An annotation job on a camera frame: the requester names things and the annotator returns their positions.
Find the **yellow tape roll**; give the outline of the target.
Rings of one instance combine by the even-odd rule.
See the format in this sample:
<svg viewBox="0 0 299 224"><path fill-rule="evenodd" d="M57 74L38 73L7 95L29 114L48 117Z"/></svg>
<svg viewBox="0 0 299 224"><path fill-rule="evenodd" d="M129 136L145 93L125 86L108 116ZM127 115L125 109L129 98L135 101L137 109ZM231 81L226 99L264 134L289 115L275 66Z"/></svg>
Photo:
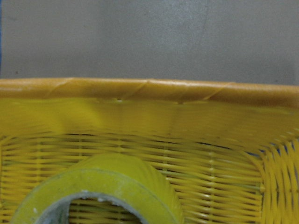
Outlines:
<svg viewBox="0 0 299 224"><path fill-rule="evenodd" d="M66 224L79 198L112 202L143 224L182 224L184 215L169 181L148 162L125 154L85 159L33 188L11 218L13 224Z"/></svg>

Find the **yellow woven plastic basket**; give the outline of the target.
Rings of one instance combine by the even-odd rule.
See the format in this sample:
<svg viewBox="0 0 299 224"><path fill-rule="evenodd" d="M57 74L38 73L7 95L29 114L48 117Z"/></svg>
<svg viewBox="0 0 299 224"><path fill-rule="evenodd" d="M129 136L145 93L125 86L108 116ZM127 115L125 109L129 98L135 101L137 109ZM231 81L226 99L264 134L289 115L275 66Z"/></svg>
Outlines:
<svg viewBox="0 0 299 224"><path fill-rule="evenodd" d="M299 221L299 88L178 80L0 82L0 221L90 156L139 157L188 224Z"/></svg>

